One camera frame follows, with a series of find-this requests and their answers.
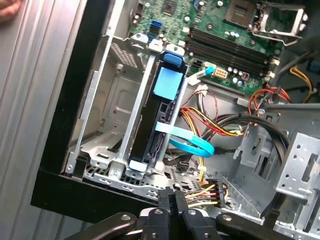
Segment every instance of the finger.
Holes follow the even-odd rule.
[[[2,10],[0,10],[0,23],[11,19],[16,15],[21,5],[21,1],[18,0],[11,6],[8,6]]]
[[[9,7],[14,4],[17,0],[0,0],[0,10]]]

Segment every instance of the blue drive bracket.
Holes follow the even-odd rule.
[[[182,57],[171,54],[171,53],[165,53],[163,56],[163,61],[167,62],[169,64],[173,64],[177,67],[181,67],[181,65],[183,63]]]
[[[161,67],[153,93],[159,97],[174,101],[183,76],[181,72]]]

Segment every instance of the green circuit board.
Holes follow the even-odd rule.
[[[238,45],[248,49],[266,54],[268,56],[279,55],[282,49],[280,42],[270,45],[268,40],[252,36],[245,28],[239,27],[230,22],[226,22],[226,14],[228,13],[229,4],[234,0],[223,0],[223,6],[218,7],[218,0],[206,0],[205,5],[198,11],[194,6],[197,0],[143,0],[143,10],[140,18],[130,28],[131,34],[144,33],[148,35],[150,23],[156,20],[162,23],[161,35],[166,41],[164,44],[173,43],[183,47],[188,35],[188,29],[191,24],[196,24],[196,28],[203,32],[217,36],[222,39],[230,40],[227,33],[237,33],[238,37],[232,41]],[[292,13],[285,15],[275,12],[268,22],[268,27],[287,31],[292,26],[291,20],[295,16]],[[190,65],[189,75],[199,71],[193,65],[196,60],[210,62],[217,67],[227,70],[228,66],[220,64],[214,58],[203,57],[200,55],[189,55],[188,51],[185,56],[186,62]],[[206,80],[214,82],[225,87],[240,91],[247,95],[252,95],[256,90],[260,89],[268,79],[268,77],[249,74],[248,78],[243,81],[241,86],[233,83],[234,74],[229,74],[227,78],[219,78],[213,75],[207,76]]]

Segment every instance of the ram slot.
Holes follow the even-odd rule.
[[[205,43],[210,47],[218,48],[246,59],[250,59],[260,63],[267,63],[269,61],[269,57],[262,52],[249,49],[235,42],[223,39],[204,31],[200,31],[195,28],[191,31],[190,37],[193,41]]]
[[[265,64],[249,61],[231,53],[205,46],[198,42],[191,42],[188,45],[188,51],[198,56],[212,58],[215,63],[231,66],[256,76],[264,75],[268,71],[268,67]]]

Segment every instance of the motherboard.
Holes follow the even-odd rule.
[[[189,75],[214,66],[206,83],[252,95],[270,79],[282,43],[250,32],[258,17],[257,1],[144,0],[133,16],[130,34],[144,33],[186,50]],[[292,12],[272,12],[269,29],[290,31]]]

